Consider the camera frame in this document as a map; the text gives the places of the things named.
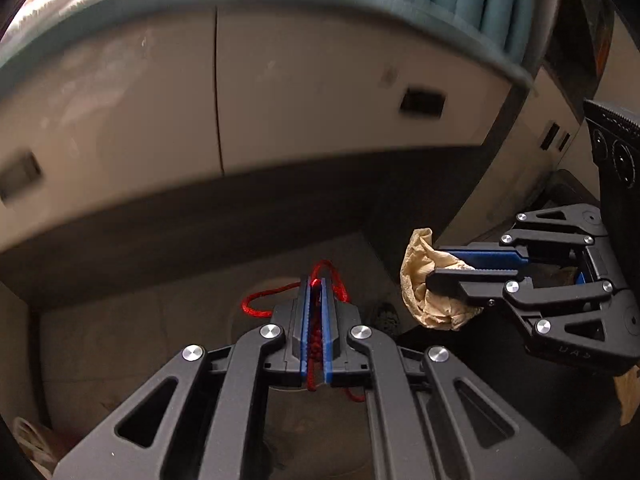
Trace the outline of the beige bed base drawers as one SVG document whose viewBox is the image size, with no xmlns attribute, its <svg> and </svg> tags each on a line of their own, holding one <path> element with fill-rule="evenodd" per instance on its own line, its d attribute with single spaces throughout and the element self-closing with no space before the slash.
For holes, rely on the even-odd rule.
<svg viewBox="0 0 640 480">
<path fill-rule="evenodd" d="M 481 144 L 509 81 L 407 27 L 285 9 L 154 16 L 37 64 L 1 101 L 1 159 L 42 179 L 1 244 L 128 198 L 282 162 Z"/>
</svg>

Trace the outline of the red chinese knot ornament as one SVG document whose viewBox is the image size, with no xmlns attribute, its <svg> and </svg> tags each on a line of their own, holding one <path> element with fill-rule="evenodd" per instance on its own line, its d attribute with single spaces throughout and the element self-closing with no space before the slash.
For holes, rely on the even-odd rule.
<svg viewBox="0 0 640 480">
<path fill-rule="evenodd" d="M 340 272 L 337 267 L 328 260 L 322 259 L 318 261 L 312 268 L 309 281 L 311 287 L 310 293 L 310 323 L 309 323 L 309 356 L 308 356 L 308 373 L 305 378 L 306 388 L 309 392 L 315 392 L 317 390 L 317 384 L 314 380 L 314 366 L 320 365 L 322 368 L 322 328 L 321 328 L 321 278 L 323 272 L 329 273 L 330 282 L 334 295 L 337 299 L 349 302 L 350 297 L 347 288 L 341 278 Z M 271 295 L 282 294 L 288 290 L 299 288 L 300 282 L 294 282 L 286 285 L 282 285 L 276 288 L 270 288 L 260 290 L 259 292 L 253 292 L 242 299 L 240 303 L 241 310 L 244 314 L 251 318 L 270 318 L 273 315 L 273 310 L 257 310 L 250 304 L 262 297 Z"/>
</svg>

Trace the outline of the black heater appliance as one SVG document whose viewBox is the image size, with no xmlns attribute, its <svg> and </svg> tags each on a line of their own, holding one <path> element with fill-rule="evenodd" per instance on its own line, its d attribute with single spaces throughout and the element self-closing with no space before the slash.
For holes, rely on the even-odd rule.
<svg viewBox="0 0 640 480">
<path fill-rule="evenodd" d="M 600 202 L 624 202 L 639 196 L 639 115 L 596 100 L 582 104 L 591 156 L 598 168 Z"/>
</svg>

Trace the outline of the yellow patterned trash bag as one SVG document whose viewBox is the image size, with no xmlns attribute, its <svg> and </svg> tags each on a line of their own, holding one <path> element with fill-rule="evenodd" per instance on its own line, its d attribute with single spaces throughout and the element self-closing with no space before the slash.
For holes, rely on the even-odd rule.
<svg viewBox="0 0 640 480">
<path fill-rule="evenodd" d="M 614 384 L 620 401 L 620 426 L 626 426 L 640 405 L 640 367 L 636 365 L 622 376 L 615 377 Z"/>
</svg>

